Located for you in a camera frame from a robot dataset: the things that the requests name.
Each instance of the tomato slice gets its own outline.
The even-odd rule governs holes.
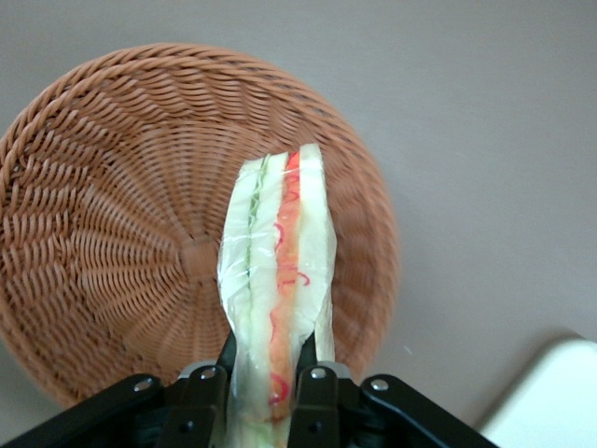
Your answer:
[[[286,163],[282,203],[274,224],[280,232],[275,247],[278,270],[276,286],[278,303],[270,312],[271,319],[271,388],[269,404],[271,419],[279,421],[290,414],[290,398],[294,372],[290,359],[290,323],[297,290],[299,273],[299,219],[300,219],[300,153],[292,154]]]

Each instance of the metal screw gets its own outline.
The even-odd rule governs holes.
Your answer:
[[[145,378],[145,380],[140,381],[136,385],[134,385],[133,390],[135,392],[141,392],[142,390],[147,390],[153,385],[153,380],[151,378]]]
[[[326,370],[322,369],[321,367],[316,367],[311,371],[311,377],[314,380],[321,380],[322,378],[326,378]]]
[[[210,367],[209,369],[205,369],[201,372],[201,379],[202,380],[209,380],[210,378],[215,377],[215,369]]]
[[[378,378],[377,380],[371,381],[371,387],[373,387],[373,390],[383,392],[384,390],[388,390],[390,385],[388,385],[387,381]]]

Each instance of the wicker basket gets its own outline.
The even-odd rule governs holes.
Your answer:
[[[71,405],[133,372],[173,381],[229,331],[215,280],[244,160],[316,141],[338,235],[337,355],[359,376],[396,297],[380,172],[324,99],[227,49],[152,45],[84,63],[0,140],[5,341]]]

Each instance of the clear plastic film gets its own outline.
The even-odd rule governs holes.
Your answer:
[[[218,261],[220,297],[236,336],[227,446],[286,445],[300,349],[334,359],[330,287],[336,237],[317,145],[246,162]]]

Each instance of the green filling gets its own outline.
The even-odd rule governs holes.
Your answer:
[[[251,196],[251,206],[249,208],[249,222],[247,228],[247,236],[249,237],[249,244],[246,248],[246,255],[244,257],[244,262],[246,266],[246,276],[247,276],[247,286],[249,288],[249,301],[252,301],[251,295],[251,235],[253,234],[253,228],[255,227],[255,223],[257,222],[257,209],[259,208],[259,203],[261,199],[261,191],[263,190],[263,179],[265,178],[266,174],[268,173],[268,161],[270,160],[270,154],[265,156],[261,161],[261,166],[259,166],[259,176],[257,177],[257,182],[255,183],[255,188],[253,189],[253,195]]]

